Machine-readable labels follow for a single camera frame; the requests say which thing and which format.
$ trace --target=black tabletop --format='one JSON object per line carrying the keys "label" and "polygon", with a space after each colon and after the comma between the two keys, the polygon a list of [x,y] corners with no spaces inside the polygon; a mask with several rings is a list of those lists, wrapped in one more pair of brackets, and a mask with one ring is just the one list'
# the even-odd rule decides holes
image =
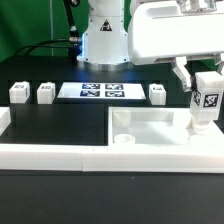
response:
{"label": "black tabletop", "polygon": [[[192,74],[208,70],[200,62],[188,69]],[[9,104],[8,89],[15,81],[30,82],[27,104]],[[106,73],[74,67],[63,57],[12,57],[0,64],[0,105],[10,106],[12,113],[2,142],[54,144],[56,136],[58,144],[83,144],[84,139],[107,144],[108,107],[121,103],[65,99],[37,105],[36,90],[46,81],[55,82],[57,92],[65,81],[141,83],[146,96],[155,82],[167,91],[167,107],[190,102],[168,64]],[[122,105],[151,107],[148,98]],[[223,210],[223,174],[0,171],[2,224],[220,224]]]}

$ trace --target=metal bracket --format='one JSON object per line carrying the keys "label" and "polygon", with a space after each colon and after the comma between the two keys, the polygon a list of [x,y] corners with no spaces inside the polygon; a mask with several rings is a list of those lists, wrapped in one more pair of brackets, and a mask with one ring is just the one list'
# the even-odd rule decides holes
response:
{"label": "metal bracket", "polygon": [[224,76],[224,53],[215,55],[215,65],[218,65],[217,72]]}
{"label": "metal bracket", "polygon": [[187,64],[187,58],[177,57],[171,64],[174,73],[178,76],[178,78],[182,82],[184,92],[191,91],[191,75],[185,68],[185,65]]}

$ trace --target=white cube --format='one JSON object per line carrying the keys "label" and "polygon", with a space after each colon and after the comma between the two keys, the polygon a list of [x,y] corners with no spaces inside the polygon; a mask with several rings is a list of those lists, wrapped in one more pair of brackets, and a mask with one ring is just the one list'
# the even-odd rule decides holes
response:
{"label": "white cube", "polygon": [[149,99],[152,105],[166,105],[166,90],[163,85],[149,85]]}
{"label": "white cube", "polygon": [[9,107],[0,107],[0,136],[11,123]]}
{"label": "white cube", "polygon": [[55,83],[42,83],[37,90],[38,104],[52,104],[55,98]]}
{"label": "white cube", "polygon": [[224,78],[217,72],[196,73],[197,90],[192,93],[190,112],[196,122],[217,120],[224,90]]}
{"label": "white cube", "polygon": [[25,103],[29,96],[29,82],[16,82],[9,90],[10,103]]}

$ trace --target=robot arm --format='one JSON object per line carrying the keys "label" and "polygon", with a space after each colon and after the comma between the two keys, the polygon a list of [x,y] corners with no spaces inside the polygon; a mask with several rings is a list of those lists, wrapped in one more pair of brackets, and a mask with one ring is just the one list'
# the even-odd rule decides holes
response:
{"label": "robot arm", "polygon": [[[214,0],[148,1],[133,0],[128,30],[130,60],[136,65],[172,63],[184,91],[192,90],[188,60],[215,59],[224,73],[224,4]],[[217,72],[195,75],[190,111],[197,128],[217,120],[224,77]]]}

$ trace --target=black cable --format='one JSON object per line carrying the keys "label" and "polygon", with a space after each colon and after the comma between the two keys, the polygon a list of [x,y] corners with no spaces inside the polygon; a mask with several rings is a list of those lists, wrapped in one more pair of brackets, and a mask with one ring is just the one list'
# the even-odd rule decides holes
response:
{"label": "black cable", "polygon": [[15,52],[15,54],[14,54],[14,56],[16,56],[16,55],[18,55],[18,53],[20,52],[20,51],[22,51],[22,50],[24,50],[24,49],[26,49],[26,48],[31,48],[31,47],[35,47],[35,49],[36,48],[67,48],[68,49],[68,47],[64,47],[64,46],[44,46],[44,45],[30,45],[30,46],[25,46],[25,47],[22,47],[22,48],[20,48],[19,50],[17,50],[16,52]]}
{"label": "black cable", "polygon": [[35,46],[31,47],[24,55],[29,55],[39,45],[54,44],[54,43],[66,43],[66,42],[69,42],[69,39],[57,39],[57,40],[42,41],[42,42],[36,44]]}
{"label": "black cable", "polygon": [[65,12],[67,15],[67,19],[68,19],[68,24],[70,26],[70,35],[72,37],[79,37],[79,32],[75,26],[75,21],[72,15],[72,10],[71,7],[72,5],[76,5],[75,2],[71,1],[71,0],[63,0],[64,2],[64,8],[65,8]]}

